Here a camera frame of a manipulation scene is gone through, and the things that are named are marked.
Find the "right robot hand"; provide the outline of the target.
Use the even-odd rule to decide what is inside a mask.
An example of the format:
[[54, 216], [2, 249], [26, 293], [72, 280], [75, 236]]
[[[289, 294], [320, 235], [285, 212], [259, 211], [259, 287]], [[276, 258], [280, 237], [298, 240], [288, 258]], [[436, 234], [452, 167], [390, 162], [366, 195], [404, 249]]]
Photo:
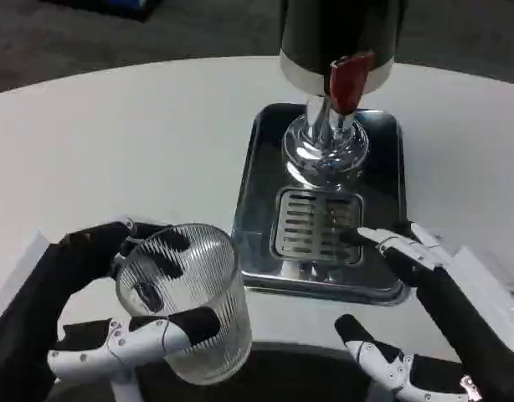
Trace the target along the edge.
[[348, 228], [340, 239], [371, 245], [429, 314], [458, 361], [407, 354], [378, 341], [351, 314], [335, 321], [348, 355], [400, 401], [514, 401], [514, 296], [463, 247], [450, 254], [426, 229]]

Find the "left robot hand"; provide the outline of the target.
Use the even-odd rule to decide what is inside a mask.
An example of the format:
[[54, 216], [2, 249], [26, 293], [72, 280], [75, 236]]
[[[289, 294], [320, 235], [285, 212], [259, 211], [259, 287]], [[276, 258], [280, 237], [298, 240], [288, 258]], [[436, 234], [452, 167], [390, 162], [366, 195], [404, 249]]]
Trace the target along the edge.
[[184, 251], [188, 238], [170, 225], [130, 219], [82, 229], [50, 243], [37, 238], [0, 291], [0, 401], [43, 401], [59, 379], [132, 381], [136, 367], [215, 337], [210, 307], [169, 316], [106, 318], [57, 324], [69, 299], [91, 282], [114, 277], [117, 265], [143, 240], [164, 235]]

